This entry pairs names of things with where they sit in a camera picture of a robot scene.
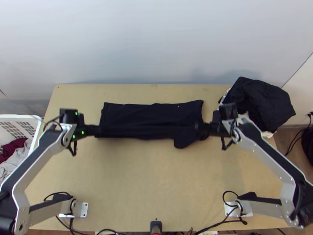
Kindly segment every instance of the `power cord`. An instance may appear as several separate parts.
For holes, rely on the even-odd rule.
[[[310,118],[310,123],[309,123],[309,125],[308,125],[305,129],[298,131],[298,133],[296,134],[296,136],[295,136],[295,137],[292,139],[292,141],[290,142],[290,145],[289,145],[289,147],[288,147],[288,150],[287,150],[285,156],[287,156],[287,155],[292,151],[293,146],[296,144],[296,142],[298,142],[298,140],[300,140],[300,139],[302,138],[302,136],[299,137],[298,139],[296,139],[296,137],[297,137],[302,131],[305,131],[305,130],[307,130],[307,129],[310,127],[311,122],[312,122],[312,118],[311,118],[312,115],[313,115],[313,112],[311,112],[311,113],[308,114],[308,117]]]
[[[52,193],[52,194],[49,194],[48,196],[46,196],[43,201],[47,201],[47,199],[48,199],[49,197],[51,197],[51,196],[53,196],[53,195],[56,195],[56,194],[66,194],[66,195],[69,195],[69,196],[70,196],[70,194],[69,194],[68,192],[56,192],[56,193]],[[67,226],[65,223],[63,223],[57,215],[56,215],[56,218],[57,218],[57,220],[58,220],[64,227],[66,227],[66,228],[71,232],[72,235],[76,235],[75,233],[78,233],[78,234],[80,234],[80,235],[89,235],[89,234],[82,233],[82,232],[79,232],[79,231],[73,229],[72,226],[73,226],[74,218],[70,218],[70,225],[69,225],[69,226]],[[101,234],[102,232],[104,232],[104,231],[110,231],[110,232],[112,232],[113,234],[110,234],[110,235],[125,235],[124,233],[118,233],[118,232],[116,232],[115,230],[108,229],[108,228],[102,229],[100,232],[97,233],[97,235],[100,235],[100,234]]]
[[[236,193],[233,192],[233,191],[225,191],[225,192],[223,193],[223,202],[224,202],[227,206],[233,207],[233,209],[227,214],[227,216],[226,216],[221,222],[216,223],[216,224],[214,224],[214,225],[212,225],[212,226],[210,226],[210,227],[201,229],[200,231],[196,232],[194,235],[199,235],[200,233],[203,233],[203,232],[205,232],[205,231],[207,231],[207,230],[209,230],[209,229],[211,229],[211,228],[217,227],[217,226],[219,226],[219,225],[221,225],[221,224],[232,223],[232,222],[241,222],[241,223],[243,223],[244,225],[247,225],[247,224],[248,224],[246,221],[242,220],[242,218],[241,218],[241,216],[244,215],[244,214],[243,214],[243,207],[242,207],[242,205],[240,204],[239,201],[236,201],[238,204],[240,204],[240,207],[241,207],[241,214],[240,214],[239,220],[226,221],[227,218],[231,215],[231,213],[232,213],[233,211],[235,211],[236,209],[239,208],[238,205],[230,205],[230,204],[227,204],[227,203],[225,202],[224,196],[225,196],[225,194],[227,194],[227,193],[233,193],[233,194],[235,194],[237,197],[238,197],[238,194],[236,194]]]
[[[280,228],[277,228],[282,234],[286,235]]]

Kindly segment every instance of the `laundry basket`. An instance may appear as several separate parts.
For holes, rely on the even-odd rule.
[[[42,118],[31,115],[0,115],[0,153],[2,146],[19,138],[32,139],[29,154],[34,150]]]

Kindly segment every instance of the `black cloth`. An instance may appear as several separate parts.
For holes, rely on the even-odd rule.
[[[236,103],[239,114],[249,118],[261,131],[274,133],[296,113],[287,92],[263,81],[240,77],[226,95],[224,104]]]
[[[196,128],[203,123],[202,104],[203,100],[152,105],[104,103],[100,133],[95,136],[173,139],[176,148],[185,148],[208,137]]]

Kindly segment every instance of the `tabletop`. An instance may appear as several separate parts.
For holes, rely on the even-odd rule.
[[[44,120],[59,108],[76,108],[86,124],[99,124],[104,102],[183,103],[202,99],[202,116],[210,122],[219,98],[231,85],[56,85]],[[274,139],[269,143],[275,146]],[[209,137],[184,149],[173,140],[138,140],[88,137],[78,142],[77,155],[55,155],[26,189],[31,204],[48,194],[67,191],[89,203],[86,218],[77,218],[81,231],[149,231],[158,219],[164,231],[200,230],[225,217],[222,194],[256,192],[260,197],[279,197],[281,182],[256,155],[232,145],[221,150],[221,140]],[[284,220],[254,214],[242,223],[222,224],[214,230],[287,227]],[[55,219],[34,229],[65,230]]]

